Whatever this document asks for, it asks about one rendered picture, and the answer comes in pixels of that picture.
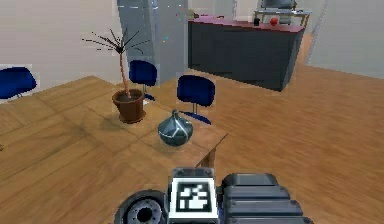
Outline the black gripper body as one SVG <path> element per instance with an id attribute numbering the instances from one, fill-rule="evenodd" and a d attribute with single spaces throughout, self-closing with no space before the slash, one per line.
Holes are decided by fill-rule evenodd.
<path id="1" fill-rule="evenodd" d="M 167 224 L 165 193 L 147 189 L 126 198 L 114 215 L 114 224 Z"/>

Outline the houseplant in brown pot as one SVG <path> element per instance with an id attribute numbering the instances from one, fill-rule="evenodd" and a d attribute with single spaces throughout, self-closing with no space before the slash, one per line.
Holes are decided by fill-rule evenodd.
<path id="1" fill-rule="evenodd" d="M 95 32 L 92 32 L 92 34 L 97 37 L 97 40 L 82 38 L 82 41 L 98 44 L 109 51 L 114 51 L 119 55 L 119 69 L 122 78 L 123 89 L 116 91 L 112 95 L 112 102 L 119 112 L 119 120 L 126 124 L 134 124 L 140 122 L 146 116 L 146 112 L 143 109 L 144 92 L 142 90 L 129 87 L 128 75 L 126 74 L 123 66 L 123 55 L 129 49 L 137 50 L 143 54 L 143 50 L 140 48 L 140 45 L 147 43 L 147 40 L 131 45 L 130 42 L 136 37 L 138 31 L 136 31 L 129 38 L 126 38 L 127 31 L 124 31 L 121 37 L 117 37 L 112 29 L 110 29 L 112 38 L 99 35 Z"/>

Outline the wooden table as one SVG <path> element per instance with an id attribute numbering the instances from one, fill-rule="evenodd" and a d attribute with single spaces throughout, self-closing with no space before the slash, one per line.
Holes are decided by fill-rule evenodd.
<path id="1" fill-rule="evenodd" d="M 225 131 L 194 122 L 191 140 L 165 145 L 170 109 L 120 121 L 117 86 L 88 76 L 0 104 L 0 224 L 112 224 L 142 189 L 166 188 L 175 167 L 211 166 Z"/>

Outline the grey-blue round vase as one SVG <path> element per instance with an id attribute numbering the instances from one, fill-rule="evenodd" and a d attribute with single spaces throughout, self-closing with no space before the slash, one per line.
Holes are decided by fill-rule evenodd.
<path id="1" fill-rule="evenodd" d="M 171 115 L 158 125 L 158 135 L 168 146 L 179 147 L 186 144 L 192 137 L 194 127 L 191 121 L 179 115 L 174 109 Z"/>

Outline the blue chair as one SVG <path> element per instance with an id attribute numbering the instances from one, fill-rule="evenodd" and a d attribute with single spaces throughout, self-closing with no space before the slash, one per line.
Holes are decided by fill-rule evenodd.
<path id="1" fill-rule="evenodd" d="M 191 111 L 184 114 L 211 125 L 211 121 L 197 112 L 197 106 L 211 106 L 215 98 L 215 84 L 208 78 L 197 75 L 182 75 L 177 81 L 177 98 L 192 104 Z"/>
<path id="2" fill-rule="evenodd" d="M 143 92 L 147 99 L 155 100 L 155 97 L 147 92 L 147 87 L 153 87 L 157 82 L 157 68 L 150 62 L 132 60 L 129 64 L 129 79 L 143 86 Z"/>
<path id="3" fill-rule="evenodd" d="M 26 67 L 10 67 L 0 70 L 0 99 L 20 96 L 33 90 L 37 82 Z"/>

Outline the grey fridge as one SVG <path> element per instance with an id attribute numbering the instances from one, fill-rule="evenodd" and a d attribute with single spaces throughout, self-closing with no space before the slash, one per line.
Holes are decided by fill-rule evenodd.
<path id="1" fill-rule="evenodd" d="M 157 85 L 176 79 L 188 67 L 188 0 L 117 0 L 127 60 L 143 60 L 157 69 Z"/>

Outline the dark counter with maroon top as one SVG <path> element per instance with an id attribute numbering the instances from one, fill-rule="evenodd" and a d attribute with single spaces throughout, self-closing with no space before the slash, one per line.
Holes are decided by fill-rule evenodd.
<path id="1" fill-rule="evenodd" d="M 188 67 L 281 91 L 291 81 L 304 31 L 201 16 L 188 22 Z"/>

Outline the grey metal table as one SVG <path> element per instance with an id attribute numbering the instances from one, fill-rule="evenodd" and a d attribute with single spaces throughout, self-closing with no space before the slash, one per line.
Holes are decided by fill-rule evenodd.
<path id="1" fill-rule="evenodd" d="M 300 25 L 307 27 L 311 11 L 286 9 L 257 9 L 254 11 L 254 17 L 261 16 L 261 21 L 264 21 L 266 15 L 300 17 Z"/>

